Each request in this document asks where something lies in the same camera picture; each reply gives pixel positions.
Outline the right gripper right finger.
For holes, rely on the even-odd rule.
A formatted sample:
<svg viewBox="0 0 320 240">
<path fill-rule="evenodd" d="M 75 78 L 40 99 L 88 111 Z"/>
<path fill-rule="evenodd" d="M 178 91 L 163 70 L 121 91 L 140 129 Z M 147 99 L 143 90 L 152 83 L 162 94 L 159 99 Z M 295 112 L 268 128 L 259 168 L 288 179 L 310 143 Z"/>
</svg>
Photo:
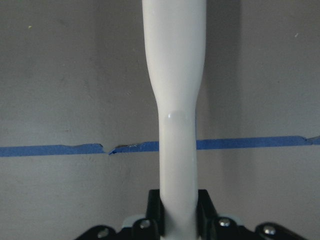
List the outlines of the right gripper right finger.
<svg viewBox="0 0 320 240">
<path fill-rule="evenodd" d="M 198 190 L 198 233 L 202 240 L 303 240 L 304 237 L 274 222 L 263 222 L 254 231 L 234 218 L 219 215 L 207 190 Z"/>
</svg>

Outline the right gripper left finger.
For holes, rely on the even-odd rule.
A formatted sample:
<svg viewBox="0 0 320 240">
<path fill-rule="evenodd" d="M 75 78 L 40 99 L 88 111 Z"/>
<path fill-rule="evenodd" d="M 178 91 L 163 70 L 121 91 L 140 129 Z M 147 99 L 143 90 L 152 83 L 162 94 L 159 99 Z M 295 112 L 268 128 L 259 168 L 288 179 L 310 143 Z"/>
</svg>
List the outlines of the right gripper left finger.
<svg viewBox="0 0 320 240">
<path fill-rule="evenodd" d="M 148 193 L 145 217 L 135 220 L 132 226 L 124 226 L 119 232 L 107 225 L 96 225 L 77 237 L 78 240 L 159 240 L 164 235 L 164 207 L 160 191 Z"/>
</svg>

